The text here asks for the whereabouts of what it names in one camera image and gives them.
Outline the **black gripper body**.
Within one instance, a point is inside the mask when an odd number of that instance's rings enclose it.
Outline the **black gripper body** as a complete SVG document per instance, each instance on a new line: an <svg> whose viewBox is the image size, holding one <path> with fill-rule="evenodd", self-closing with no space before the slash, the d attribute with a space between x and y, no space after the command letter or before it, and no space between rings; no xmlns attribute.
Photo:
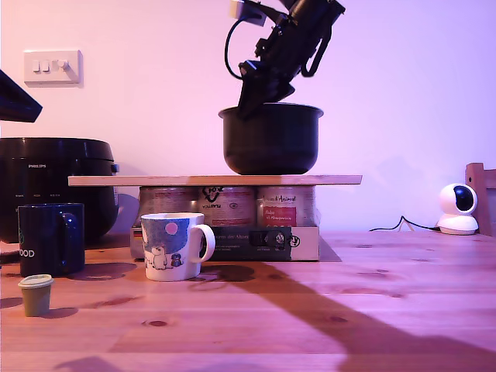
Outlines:
<svg viewBox="0 0 496 372"><path fill-rule="evenodd" d="M297 19L291 14L245 14L240 15L237 22L262 26L265 19L274 23L271 34L258 40L257 60L239 63L237 78L243 80L248 74L291 81L297 74L306 78L313 76L331 40L334 15Z"/></svg>

